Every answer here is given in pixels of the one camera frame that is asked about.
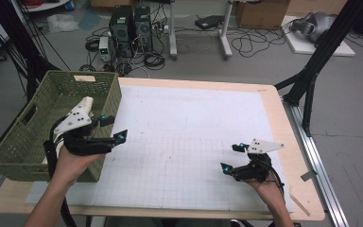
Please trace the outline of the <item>person's right hand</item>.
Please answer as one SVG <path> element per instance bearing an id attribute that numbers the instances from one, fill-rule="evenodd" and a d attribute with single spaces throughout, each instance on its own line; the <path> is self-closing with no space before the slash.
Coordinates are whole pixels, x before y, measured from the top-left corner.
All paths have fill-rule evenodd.
<path id="1" fill-rule="evenodd" d="M 271 175 L 262 183 L 257 180 L 246 180 L 245 183 L 254 189 L 272 214 L 282 214 L 286 211 L 284 196 Z"/>

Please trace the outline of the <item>black metal stand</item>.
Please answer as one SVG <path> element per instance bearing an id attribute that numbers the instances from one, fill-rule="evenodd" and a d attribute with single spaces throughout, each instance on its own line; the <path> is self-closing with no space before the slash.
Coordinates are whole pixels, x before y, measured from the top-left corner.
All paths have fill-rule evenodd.
<path id="1" fill-rule="evenodd" d="M 27 100 L 30 100 L 45 73 L 58 70 L 58 67 L 38 50 L 10 0 L 0 0 L 0 25 L 9 36 L 15 50 L 1 34 L 0 44 L 9 54 L 19 77 L 26 79 L 25 94 Z"/>
<path id="2" fill-rule="evenodd" d="M 305 67 L 298 74 L 275 85 L 277 90 L 292 86 L 283 96 L 283 101 L 290 106 L 298 107 L 300 100 L 305 96 L 302 128 L 309 137 L 311 137 L 311 113 L 318 75 L 362 14 L 363 0 L 348 0 Z"/>

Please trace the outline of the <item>black flat floor device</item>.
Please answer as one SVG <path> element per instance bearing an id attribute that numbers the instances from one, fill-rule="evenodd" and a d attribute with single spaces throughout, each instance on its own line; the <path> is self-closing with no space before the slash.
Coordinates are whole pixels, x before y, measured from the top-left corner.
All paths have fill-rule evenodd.
<path id="1" fill-rule="evenodd" d="M 221 15 L 211 15 L 199 18 L 195 21 L 195 25 L 203 30 L 218 27 L 224 22 L 224 17 Z"/>

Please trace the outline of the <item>white floor board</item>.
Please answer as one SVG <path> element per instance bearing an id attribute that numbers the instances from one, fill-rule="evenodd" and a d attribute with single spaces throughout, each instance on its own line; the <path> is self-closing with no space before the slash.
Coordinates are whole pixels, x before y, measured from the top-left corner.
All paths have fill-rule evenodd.
<path id="1" fill-rule="evenodd" d="M 312 55 L 316 47 L 307 38 L 305 38 L 300 32 L 293 32 L 290 30 L 292 21 L 295 20 L 295 16 L 285 16 L 281 26 L 282 31 L 285 34 L 285 38 L 295 54 Z M 355 52 L 345 42 L 342 42 L 337 50 L 333 54 L 334 57 L 354 57 Z"/>

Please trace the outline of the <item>aluminium floor rail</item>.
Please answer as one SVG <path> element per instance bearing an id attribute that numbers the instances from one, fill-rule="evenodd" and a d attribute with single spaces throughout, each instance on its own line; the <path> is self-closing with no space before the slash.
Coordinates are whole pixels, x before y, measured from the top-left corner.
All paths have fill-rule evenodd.
<path id="1" fill-rule="evenodd" d="M 309 179 L 314 182 L 317 193 L 320 195 L 323 213 L 334 227 L 350 227 L 320 158 L 316 143 L 313 137 L 308 136 L 304 131 L 302 111 L 299 107 L 291 106 L 284 101 L 282 104 L 310 172 Z"/>

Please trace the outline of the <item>grey tape piece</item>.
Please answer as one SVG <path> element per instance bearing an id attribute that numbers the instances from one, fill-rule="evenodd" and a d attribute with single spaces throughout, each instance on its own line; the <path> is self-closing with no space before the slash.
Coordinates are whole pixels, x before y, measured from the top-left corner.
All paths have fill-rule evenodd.
<path id="1" fill-rule="evenodd" d="M 318 175 L 318 173 L 315 171 L 315 170 L 310 170 L 306 173 L 304 173 L 302 176 L 301 176 L 301 179 L 306 182 L 310 179 L 313 179 L 315 178 L 316 176 Z"/>

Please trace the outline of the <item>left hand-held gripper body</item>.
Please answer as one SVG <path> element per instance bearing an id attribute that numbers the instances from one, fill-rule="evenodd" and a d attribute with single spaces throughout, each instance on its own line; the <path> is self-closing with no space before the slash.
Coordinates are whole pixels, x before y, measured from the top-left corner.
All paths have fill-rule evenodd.
<path id="1" fill-rule="evenodd" d="M 100 126 L 98 118 L 93 117 L 94 125 L 91 127 L 90 136 L 85 137 L 84 139 L 69 139 L 64 141 L 64 145 L 72 154 L 78 156 L 87 156 L 108 153 L 112 151 L 112 148 L 114 147 L 112 137 L 93 137 L 96 127 Z"/>

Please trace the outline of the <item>green woven basket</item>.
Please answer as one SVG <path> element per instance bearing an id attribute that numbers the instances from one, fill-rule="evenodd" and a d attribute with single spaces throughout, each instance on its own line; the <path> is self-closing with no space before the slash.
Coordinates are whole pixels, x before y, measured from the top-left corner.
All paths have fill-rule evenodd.
<path id="1" fill-rule="evenodd" d="M 43 142 L 49 139 L 54 123 L 86 96 L 94 100 L 95 117 L 116 115 L 122 97 L 118 75 L 48 71 L 36 94 L 0 142 L 0 174 L 13 181 L 47 182 Z"/>

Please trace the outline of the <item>brown cardboard box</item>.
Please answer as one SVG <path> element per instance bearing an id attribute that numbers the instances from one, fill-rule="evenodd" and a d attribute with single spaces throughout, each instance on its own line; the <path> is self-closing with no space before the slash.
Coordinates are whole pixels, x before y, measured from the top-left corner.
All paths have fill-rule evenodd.
<path id="1" fill-rule="evenodd" d="M 235 14 L 239 27 L 279 29 L 291 0 L 257 0 L 239 2 Z"/>

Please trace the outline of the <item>person's lap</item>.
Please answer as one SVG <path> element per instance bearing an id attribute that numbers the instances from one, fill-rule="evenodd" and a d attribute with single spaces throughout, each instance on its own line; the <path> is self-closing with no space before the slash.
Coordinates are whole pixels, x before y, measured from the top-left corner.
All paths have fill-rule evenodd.
<path id="1" fill-rule="evenodd" d="M 105 227 L 232 227 L 228 219 L 202 218 L 107 218 Z"/>

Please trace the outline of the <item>thin wooden strip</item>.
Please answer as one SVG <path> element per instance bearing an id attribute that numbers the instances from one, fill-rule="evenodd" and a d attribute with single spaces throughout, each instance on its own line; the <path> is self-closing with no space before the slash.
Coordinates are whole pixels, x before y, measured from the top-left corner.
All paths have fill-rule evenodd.
<path id="1" fill-rule="evenodd" d="M 290 194 L 290 198 L 292 199 L 292 201 L 308 216 L 310 217 L 311 214 L 310 212 L 303 206 L 303 204 L 292 194 Z"/>

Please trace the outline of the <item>white gridded mat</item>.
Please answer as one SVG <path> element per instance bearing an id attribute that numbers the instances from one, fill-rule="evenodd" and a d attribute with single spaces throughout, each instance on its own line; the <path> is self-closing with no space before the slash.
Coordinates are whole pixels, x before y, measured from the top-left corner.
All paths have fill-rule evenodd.
<path id="1" fill-rule="evenodd" d="M 252 92 L 124 85 L 113 126 L 127 131 L 96 183 L 75 183 L 71 205 L 264 212 L 246 183 L 222 171 L 249 158 L 232 149 L 273 136 Z"/>

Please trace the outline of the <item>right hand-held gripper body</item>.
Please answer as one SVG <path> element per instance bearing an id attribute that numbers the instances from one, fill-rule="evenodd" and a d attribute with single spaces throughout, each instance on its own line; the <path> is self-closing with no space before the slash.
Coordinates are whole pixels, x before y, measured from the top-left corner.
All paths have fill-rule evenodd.
<path id="1" fill-rule="evenodd" d="M 285 145 L 253 139 L 249 146 L 250 147 L 245 153 L 248 155 L 250 162 L 245 166 L 233 168 L 232 176 L 238 182 L 254 179 L 262 183 L 272 170 L 271 159 L 268 156 L 268 153 L 284 148 Z"/>

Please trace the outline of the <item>white power supply unit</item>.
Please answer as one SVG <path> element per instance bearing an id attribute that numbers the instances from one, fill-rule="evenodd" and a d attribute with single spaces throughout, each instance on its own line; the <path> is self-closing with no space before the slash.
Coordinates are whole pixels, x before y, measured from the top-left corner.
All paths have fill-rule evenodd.
<path id="1" fill-rule="evenodd" d="M 101 60 L 103 60 L 104 62 L 109 62 L 111 60 L 111 52 L 110 52 L 108 37 L 101 37 L 99 39 L 98 51 Z"/>

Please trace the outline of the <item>person's left hand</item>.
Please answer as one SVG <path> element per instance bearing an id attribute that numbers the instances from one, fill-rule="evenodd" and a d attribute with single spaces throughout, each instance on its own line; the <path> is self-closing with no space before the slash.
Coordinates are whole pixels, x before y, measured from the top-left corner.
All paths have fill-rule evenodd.
<path id="1" fill-rule="evenodd" d="M 57 188 L 69 188 L 90 163 L 103 157 L 104 154 L 77 156 L 72 154 L 66 146 L 62 146 L 54 175 L 49 184 Z"/>

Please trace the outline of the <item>clear plastic bag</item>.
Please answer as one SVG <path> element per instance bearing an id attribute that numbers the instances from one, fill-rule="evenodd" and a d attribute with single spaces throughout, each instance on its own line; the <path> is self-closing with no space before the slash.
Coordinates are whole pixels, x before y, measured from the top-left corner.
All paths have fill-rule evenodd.
<path id="1" fill-rule="evenodd" d="M 78 22 L 72 15 L 55 14 L 47 17 L 51 33 L 71 32 L 79 29 Z"/>

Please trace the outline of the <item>black computer tower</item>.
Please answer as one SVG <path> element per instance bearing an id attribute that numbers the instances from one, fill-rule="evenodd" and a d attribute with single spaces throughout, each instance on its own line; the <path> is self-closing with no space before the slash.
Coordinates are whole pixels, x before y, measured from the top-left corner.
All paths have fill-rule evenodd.
<path id="1" fill-rule="evenodd" d="M 153 44 L 150 7 L 137 7 L 134 12 L 134 22 L 139 47 L 144 52 L 151 52 L 153 50 Z"/>
<path id="2" fill-rule="evenodd" d="M 109 28 L 116 52 L 124 58 L 131 57 L 131 43 L 136 38 L 132 6 L 115 6 Z"/>

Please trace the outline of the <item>white metal desk frame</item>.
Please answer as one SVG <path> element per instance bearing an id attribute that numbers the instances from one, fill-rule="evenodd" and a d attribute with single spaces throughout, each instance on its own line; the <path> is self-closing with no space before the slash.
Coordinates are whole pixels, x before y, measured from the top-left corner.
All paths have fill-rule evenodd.
<path id="1" fill-rule="evenodd" d="M 176 0 L 170 0 L 169 3 L 170 25 L 169 25 L 168 39 L 169 39 L 169 53 L 172 60 L 175 60 L 178 56 L 176 30 L 175 30 L 175 13 L 174 13 L 175 1 Z M 225 0 L 225 1 L 226 1 L 226 7 L 224 13 L 224 22 L 222 25 L 222 29 L 218 31 L 218 37 L 220 39 L 224 51 L 224 59 L 227 60 L 233 55 L 230 44 L 227 39 L 227 30 L 233 9 L 233 0 Z"/>

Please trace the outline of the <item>grey helmet shaped device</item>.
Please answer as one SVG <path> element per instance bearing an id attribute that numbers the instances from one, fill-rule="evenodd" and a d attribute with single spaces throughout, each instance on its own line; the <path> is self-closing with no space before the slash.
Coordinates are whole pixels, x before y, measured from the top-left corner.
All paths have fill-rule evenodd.
<path id="1" fill-rule="evenodd" d="M 310 42 L 316 44 L 332 26 L 335 17 L 323 12 L 309 12 L 302 18 L 295 19 L 290 29 L 299 31 Z"/>

